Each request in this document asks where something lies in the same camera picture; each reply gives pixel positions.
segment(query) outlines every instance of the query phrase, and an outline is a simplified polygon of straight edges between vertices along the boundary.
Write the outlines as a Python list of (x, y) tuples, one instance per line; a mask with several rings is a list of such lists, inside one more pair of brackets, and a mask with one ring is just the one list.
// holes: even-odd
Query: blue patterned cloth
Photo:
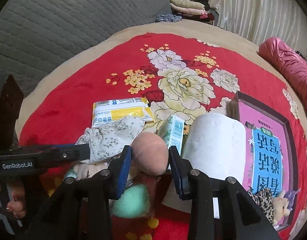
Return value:
[(177, 16), (173, 14), (159, 14), (156, 18), (156, 23), (159, 23), (159, 22), (175, 23), (181, 20), (182, 20), (181, 16)]

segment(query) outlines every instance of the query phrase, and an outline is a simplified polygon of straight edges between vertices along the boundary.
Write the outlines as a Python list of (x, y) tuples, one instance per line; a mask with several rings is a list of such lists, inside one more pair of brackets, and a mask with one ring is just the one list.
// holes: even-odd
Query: pink ball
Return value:
[(168, 147), (151, 132), (140, 133), (132, 142), (132, 159), (137, 167), (150, 175), (162, 175), (168, 165)]

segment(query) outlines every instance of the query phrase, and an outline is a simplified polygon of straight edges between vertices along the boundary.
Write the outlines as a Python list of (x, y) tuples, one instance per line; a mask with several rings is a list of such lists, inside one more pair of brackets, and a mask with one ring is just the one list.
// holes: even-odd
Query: gray bed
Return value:
[(169, 0), (9, 0), (0, 12), (0, 73), (28, 95), (74, 55), (171, 13)]

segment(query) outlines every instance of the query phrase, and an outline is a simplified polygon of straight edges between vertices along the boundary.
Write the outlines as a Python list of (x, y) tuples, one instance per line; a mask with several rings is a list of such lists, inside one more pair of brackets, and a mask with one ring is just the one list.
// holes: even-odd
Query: white curtain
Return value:
[(218, 27), (260, 45), (276, 36), (307, 58), (307, 18), (295, 0), (210, 0)]

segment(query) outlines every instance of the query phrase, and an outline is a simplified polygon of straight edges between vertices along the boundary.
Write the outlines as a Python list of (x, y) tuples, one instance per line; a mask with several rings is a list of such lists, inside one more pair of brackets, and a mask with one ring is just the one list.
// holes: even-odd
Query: toilet paper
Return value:
[[(224, 180), (232, 176), (242, 184), (246, 164), (246, 129), (239, 121), (223, 114), (200, 115), (190, 127), (182, 158), (210, 178)], [(190, 213), (191, 201), (179, 200), (174, 187), (172, 182), (162, 203)], [(218, 199), (213, 200), (214, 217), (219, 218)]]

